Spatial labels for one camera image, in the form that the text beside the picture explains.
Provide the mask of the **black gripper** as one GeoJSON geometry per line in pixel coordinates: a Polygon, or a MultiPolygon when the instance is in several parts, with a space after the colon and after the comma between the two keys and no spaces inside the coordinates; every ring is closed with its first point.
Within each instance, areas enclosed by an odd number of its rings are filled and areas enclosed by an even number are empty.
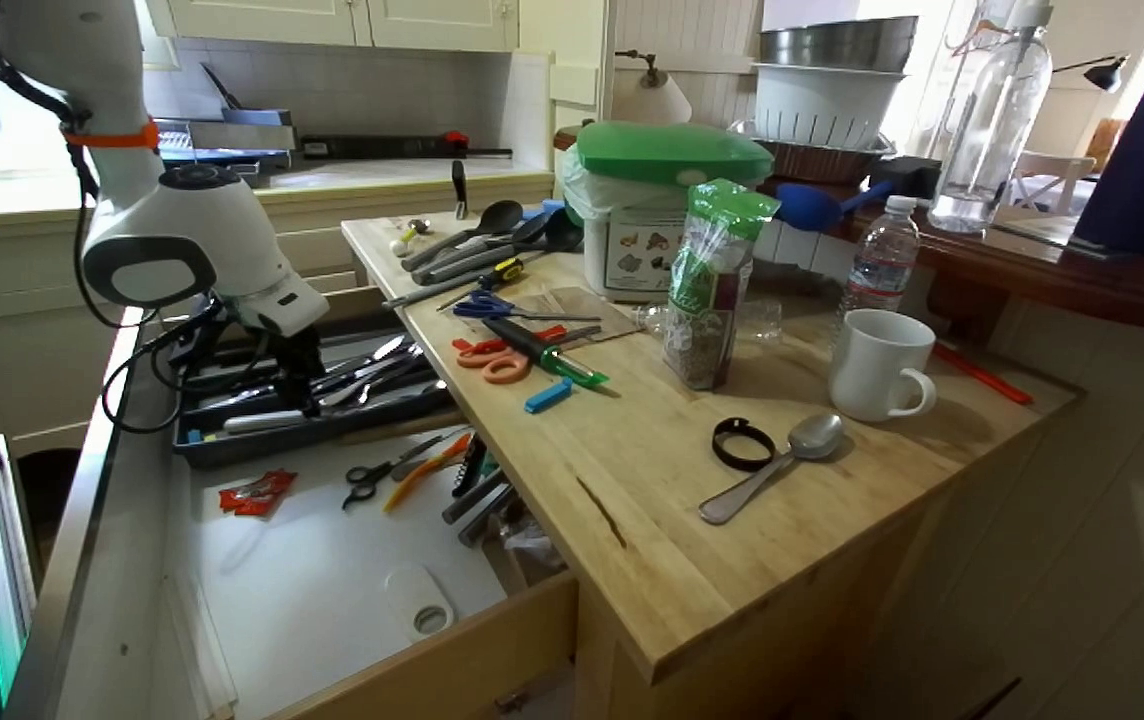
{"type": "Polygon", "coordinates": [[[223,389],[273,389],[288,399],[304,399],[323,371],[318,334],[310,328],[280,334],[276,328],[229,328],[220,334],[223,389]]]}

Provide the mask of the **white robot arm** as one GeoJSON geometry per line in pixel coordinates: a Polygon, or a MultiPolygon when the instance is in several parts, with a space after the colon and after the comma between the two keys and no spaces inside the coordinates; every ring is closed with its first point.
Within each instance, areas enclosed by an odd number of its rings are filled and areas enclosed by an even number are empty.
{"type": "Polygon", "coordinates": [[[0,0],[0,83],[59,121],[92,201],[75,273],[111,305],[210,295],[280,357],[280,397],[318,375],[329,299],[284,260],[252,188],[161,161],[131,0],[0,0]]]}

